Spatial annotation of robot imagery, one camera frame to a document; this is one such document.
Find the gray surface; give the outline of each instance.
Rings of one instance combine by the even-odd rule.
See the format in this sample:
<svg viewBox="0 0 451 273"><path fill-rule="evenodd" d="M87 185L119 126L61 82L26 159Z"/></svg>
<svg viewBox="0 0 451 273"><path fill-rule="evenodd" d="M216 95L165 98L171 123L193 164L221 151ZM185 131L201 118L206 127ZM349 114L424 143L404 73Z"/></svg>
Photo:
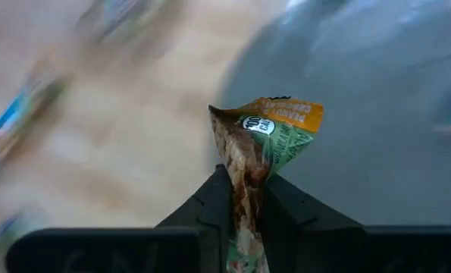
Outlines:
<svg viewBox="0 0 451 273"><path fill-rule="evenodd" d="M365 224L451 224L451 136L432 130L451 96L451 1L297 6L252 42L219 106L284 95L325 107L285 178Z"/></svg>

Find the blurred background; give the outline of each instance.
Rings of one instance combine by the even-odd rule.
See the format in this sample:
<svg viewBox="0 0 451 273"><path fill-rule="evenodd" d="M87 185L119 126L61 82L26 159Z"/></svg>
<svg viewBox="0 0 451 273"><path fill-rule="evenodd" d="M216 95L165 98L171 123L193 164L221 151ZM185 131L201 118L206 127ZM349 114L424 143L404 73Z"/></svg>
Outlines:
<svg viewBox="0 0 451 273"><path fill-rule="evenodd" d="M75 76L0 173L0 220L157 224L218 162L208 104L294 96L325 116L286 179L365 224L451 224L451 0L146 4L102 39L99 1L0 0L0 114L42 52Z"/></svg>

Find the beige floor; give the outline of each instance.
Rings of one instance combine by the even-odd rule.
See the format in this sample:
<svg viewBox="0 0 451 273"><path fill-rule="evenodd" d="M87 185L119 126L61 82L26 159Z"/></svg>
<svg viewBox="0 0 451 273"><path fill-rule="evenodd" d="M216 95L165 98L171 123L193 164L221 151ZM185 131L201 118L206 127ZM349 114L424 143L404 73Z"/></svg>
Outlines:
<svg viewBox="0 0 451 273"><path fill-rule="evenodd" d="M0 114L37 55L66 40L88 4L0 0ZM285 6L181 0L179 16L157 21L175 18L158 44L103 54L79 69L0 173L0 219L40 207L52 226L159 222L210 175L207 104L240 50ZM117 64L102 69L109 59Z"/></svg>

